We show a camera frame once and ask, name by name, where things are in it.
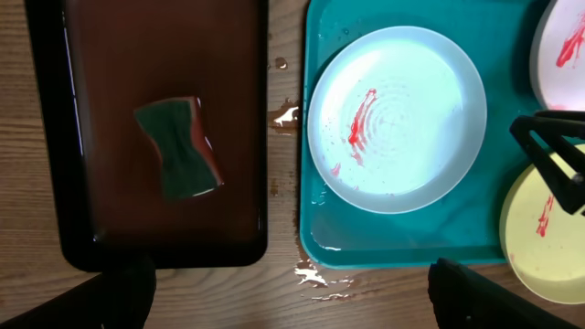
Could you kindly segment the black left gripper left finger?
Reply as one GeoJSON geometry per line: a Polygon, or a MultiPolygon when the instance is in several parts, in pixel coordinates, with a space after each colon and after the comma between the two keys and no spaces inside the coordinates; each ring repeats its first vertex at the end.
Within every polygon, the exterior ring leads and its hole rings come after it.
{"type": "Polygon", "coordinates": [[[137,258],[2,322],[1,329],[142,328],[155,290],[152,260],[137,258]]]}

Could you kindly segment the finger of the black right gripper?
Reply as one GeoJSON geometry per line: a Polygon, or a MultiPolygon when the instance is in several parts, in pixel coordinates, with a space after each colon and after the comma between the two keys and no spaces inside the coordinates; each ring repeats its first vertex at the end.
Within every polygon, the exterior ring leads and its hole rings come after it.
{"type": "Polygon", "coordinates": [[[566,137],[584,140],[584,122],[518,116],[510,133],[526,153],[545,183],[559,201],[563,210],[571,215],[584,214],[584,153],[569,143],[566,137]],[[533,138],[539,136],[575,172],[567,176],[550,155],[533,138]]]}
{"type": "Polygon", "coordinates": [[[552,111],[538,111],[535,114],[536,117],[549,118],[549,119],[560,119],[569,121],[585,121],[584,111],[565,111],[565,110],[552,110],[552,111]]]}

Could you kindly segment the black rectangular tray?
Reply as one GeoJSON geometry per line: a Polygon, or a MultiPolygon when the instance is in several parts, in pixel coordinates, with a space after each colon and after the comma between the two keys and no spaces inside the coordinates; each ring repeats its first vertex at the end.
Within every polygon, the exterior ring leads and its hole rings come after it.
{"type": "Polygon", "coordinates": [[[58,233],[75,268],[144,254],[159,269],[247,266],[268,245],[265,1],[28,1],[58,233]],[[219,185],[164,192],[137,115],[193,101],[219,185]]]}

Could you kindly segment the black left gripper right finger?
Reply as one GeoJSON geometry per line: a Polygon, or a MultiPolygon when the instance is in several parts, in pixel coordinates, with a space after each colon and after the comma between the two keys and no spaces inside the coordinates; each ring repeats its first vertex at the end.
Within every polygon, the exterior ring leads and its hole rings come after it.
{"type": "Polygon", "coordinates": [[[579,329],[452,260],[432,263],[428,282],[441,329],[579,329]]]}

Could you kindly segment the teal plastic tray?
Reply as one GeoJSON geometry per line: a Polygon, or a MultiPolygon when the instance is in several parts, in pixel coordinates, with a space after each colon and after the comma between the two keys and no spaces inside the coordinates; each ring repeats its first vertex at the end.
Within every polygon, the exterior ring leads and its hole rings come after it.
{"type": "Polygon", "coordinates": [[[318,174],[309,146],[300,151],[300,239],[330,268],[503,260],[499,217],[505,194],[528,165],[509,131],[538,110],[529,82],[529,53],[543,1],[313,1],[305,19],[304,91],[310,98],[325,66],[352,41],[391,26],[419,26],[457,43],[482,77],[487,130],[473,167],[435,203],[401,215],[375,214],[337,196],[318,174]]]}

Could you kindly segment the white plate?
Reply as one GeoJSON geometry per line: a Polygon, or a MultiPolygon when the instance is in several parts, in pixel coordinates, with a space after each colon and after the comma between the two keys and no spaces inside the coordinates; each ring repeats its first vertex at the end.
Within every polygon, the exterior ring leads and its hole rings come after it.
{"type": "Polygon", "coordinates": [[[530,50],[533,92],[546,110],[584,110],[584,0],[552,0],[530,50]]]}

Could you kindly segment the yellow plate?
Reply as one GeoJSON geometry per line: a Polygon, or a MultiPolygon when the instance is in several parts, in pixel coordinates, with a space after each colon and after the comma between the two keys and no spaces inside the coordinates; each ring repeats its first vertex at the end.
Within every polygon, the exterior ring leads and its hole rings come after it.
{"type": "Polygon", "coordinates": [[[502,251],[534,294],[584,303],[584,216],[565,212],[534,165],[512,184],[500,216],[502,251]]]}

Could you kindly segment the light blue plate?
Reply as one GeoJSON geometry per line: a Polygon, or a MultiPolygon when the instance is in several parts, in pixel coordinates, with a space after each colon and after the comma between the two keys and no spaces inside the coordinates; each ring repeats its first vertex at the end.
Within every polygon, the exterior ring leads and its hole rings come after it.
{"type": "Polygon", "coordinates": [[[453,190],[482,147],[480,74],[433,30],[386,27],[340,51],[306,114],[319,175],[346,203],[378,214],[426,207],[453,190]]]}

